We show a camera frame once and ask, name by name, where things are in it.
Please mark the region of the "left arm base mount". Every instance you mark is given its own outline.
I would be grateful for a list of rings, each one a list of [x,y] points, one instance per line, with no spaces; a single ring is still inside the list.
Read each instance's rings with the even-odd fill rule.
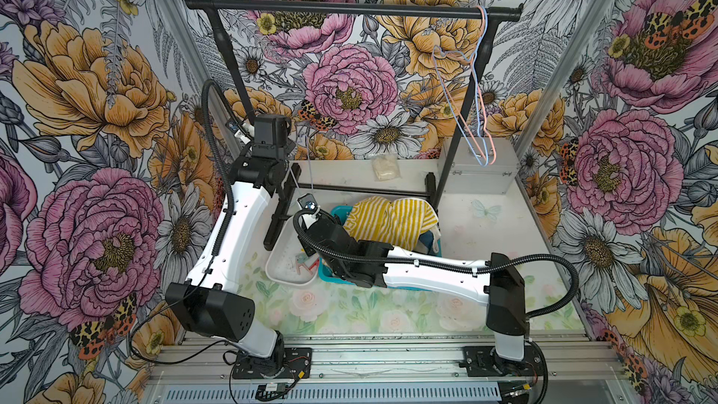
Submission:
[[[234,380],[274,380],[310,377],[313,350],[308,347],[284,348],[271,357],[241,355],[232,368]]]

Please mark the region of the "teal plastic basket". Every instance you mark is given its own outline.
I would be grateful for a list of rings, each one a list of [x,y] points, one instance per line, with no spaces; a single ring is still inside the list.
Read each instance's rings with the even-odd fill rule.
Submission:
[[[341,224],[345,224],[352,210],[352,206],[340,205],[334,207],[334,209],[330,211],[330,214],[337,218]],[[439,232],[428,231],[422,233],[415,246],[415,251],[417,253],[422,252],[423,254],[441,257],[441,237],[439,236]],[[323,282],[327,282],[328,284],[351,285],[350,282],[335,277],[331,268],[324,261],[319,265],[318,276]]]

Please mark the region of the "yellow striped towel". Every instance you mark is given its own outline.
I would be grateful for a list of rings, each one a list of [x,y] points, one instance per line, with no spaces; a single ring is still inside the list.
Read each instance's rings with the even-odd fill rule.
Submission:
[[[415,251],[424,232],[439,231],[439,217],[420,198],[366,198],[353,206],[345,230],[358,241],[375,241]]]

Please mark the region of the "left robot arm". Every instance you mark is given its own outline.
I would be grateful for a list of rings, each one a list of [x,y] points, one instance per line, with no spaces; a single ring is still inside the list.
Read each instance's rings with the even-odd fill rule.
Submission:
[[[231,165],[219,165],[225,198],[207,246],[186,279],[166,290],[166,302],[185,330],[234,344],[244,353],[237,362],[265,377],[282,371],[284,342],[241,295],[240,270],[260,217],[286,176],[290,132],[287,117],[255,118],[254,136],[241,155]]]

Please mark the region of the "red clothespin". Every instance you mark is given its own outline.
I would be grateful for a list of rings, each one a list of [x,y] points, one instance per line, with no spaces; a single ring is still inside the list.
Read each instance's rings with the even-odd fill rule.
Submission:
[[[320,259],[319,259],[318,257],[313,257],[313,258],[310,258],[310,259],[308,259],[307,261],[305,261],[305,262],[302,264],[302,266],[303,266],[304,269],[306,269],[307,271],[312,272],[312,271],[315,271],[315,269],[317,269],[317,266],[318,266],[319,262],[320,262]]]

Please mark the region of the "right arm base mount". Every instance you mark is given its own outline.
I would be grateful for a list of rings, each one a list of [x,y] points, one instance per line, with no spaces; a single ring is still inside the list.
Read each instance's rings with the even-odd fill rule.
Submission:
[[[462,355],[458,366],[469,377],[539,377],[546,370],[539,350],[531,345],[525,346],[525,357],[521,361],[503,359],[495,353],[495,347],[488,345],[466,346]]]

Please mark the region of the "black clothes rack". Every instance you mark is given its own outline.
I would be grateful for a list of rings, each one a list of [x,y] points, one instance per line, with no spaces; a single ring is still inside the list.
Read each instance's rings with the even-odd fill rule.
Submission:
[[[332,2],[301,2],[301,1],[273,1],[273,0],[184,0],[188,9],[204,11],[211,22],[212,35],[215,44],[222,54],[224,63],[231,75],[233,82],[241,95],[247,95],[244,82],[239,74],[237,57],[233,52],[230,37],[222,24],[219,11],[221,9],[242,10],[242,11],[288,11],[305,12],[312,14],[346,14],[346,15],[374,15],[374,16],[398,16],[416,18],[446,18],[446,19],[478,19],[481,14],[474,7],[430,7],[413,5],[387,5],[387,4],[361,4],[361,3],[332,3]],[[478,60],[475,67],[478,70],[479,80],[482,78],[488,62],[490,61],[494,40],[497,30],[504,22],[519,22],[524,12],[524,5],[518,7],[488,7],[488,30],[484,41],[479,48]],[[469,101],[464,99],[461,112],[465,117],[469,116]],[[377,188],[349,187],[339,185],[327,185],[328,191],[388,195],[388,196],[415,196],[426,198],[434,209],[439,207],[444,193],[444,186],[448,180],[449,165],[454,161],[454,156],[460,143],[459,130],[454,130],[449,148],[443,150],[444,162],[441,164],[439,176],[429,172],[424,177],[424,192],[404,190],[381,190]],[[295,184],[292,176],[302,173],[298,164],[293,163],[289,168],[287,180],[280,189],[280,201],[276,211],[271,217],[269,229],[265,236],[263,245],[267,251],[272,251],[280,237],[280,233],[289,219],[290,199],[298,188],[308,189],[308,183]]]

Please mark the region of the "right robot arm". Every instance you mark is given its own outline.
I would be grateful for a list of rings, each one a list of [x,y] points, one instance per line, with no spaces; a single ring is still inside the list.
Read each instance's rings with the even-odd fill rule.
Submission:
[[[459,297],[486,308],[485,325],[495,336],[495,356],[525,359],[528,317],[525,281],[512,260],[493,254],[464,261],[418,254],[376,241],[356,241],[333,216],[299,211],[293,226],[303,247],[322,258],[334,276],[362,288],[409,288]]]

